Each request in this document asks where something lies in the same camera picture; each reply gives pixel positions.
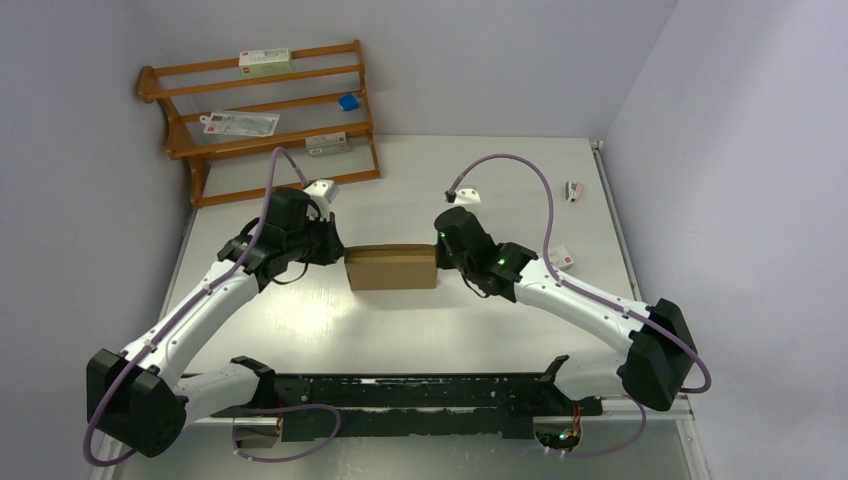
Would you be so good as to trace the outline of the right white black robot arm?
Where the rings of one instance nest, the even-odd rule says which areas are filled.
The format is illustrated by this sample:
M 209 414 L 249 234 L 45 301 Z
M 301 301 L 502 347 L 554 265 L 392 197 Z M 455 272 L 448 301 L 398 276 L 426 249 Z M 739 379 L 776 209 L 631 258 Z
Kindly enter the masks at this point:
M 611 348 L 593 361 L 569 361 L 539 391 L 550 413 L 565 413 L 577 400 L 627 395 L 656 411 L 671 409 L 695 364 L 697 348 L 681 308 L 627 300 L 568 274 L 553 275 L 536 252 L 497 243 L 477 217 L 461 206 L 434 221 L 437 244 L 483 295 L 548 312 Z

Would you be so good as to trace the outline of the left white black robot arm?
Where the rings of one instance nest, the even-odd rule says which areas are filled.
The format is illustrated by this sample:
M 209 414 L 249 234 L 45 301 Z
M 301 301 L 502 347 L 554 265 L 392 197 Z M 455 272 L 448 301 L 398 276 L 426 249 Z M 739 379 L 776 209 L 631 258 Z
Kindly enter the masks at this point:
M 155 457 L 199 419 L 228 409 L 261 416 L 277 407 L 276 374 L 257 360 L 235 357 L 202 374 L 186 369 L 290 264 L 327 266 L 343 256 L 330 208 L 337 192 L 325 179 L 304 190 L 275 190 L 173 310 L 119 352 L 98 351 L 86 366 L 86 435 L 99 430 Z

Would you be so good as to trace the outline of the brown cardboard box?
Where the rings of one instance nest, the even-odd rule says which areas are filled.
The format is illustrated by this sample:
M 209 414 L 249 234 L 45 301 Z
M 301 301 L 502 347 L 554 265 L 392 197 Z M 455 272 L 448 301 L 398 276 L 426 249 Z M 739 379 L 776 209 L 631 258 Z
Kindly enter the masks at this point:
M 352 291 L 434 289 L 434 245 L 383 244 L 350 247 L 344 265 Z

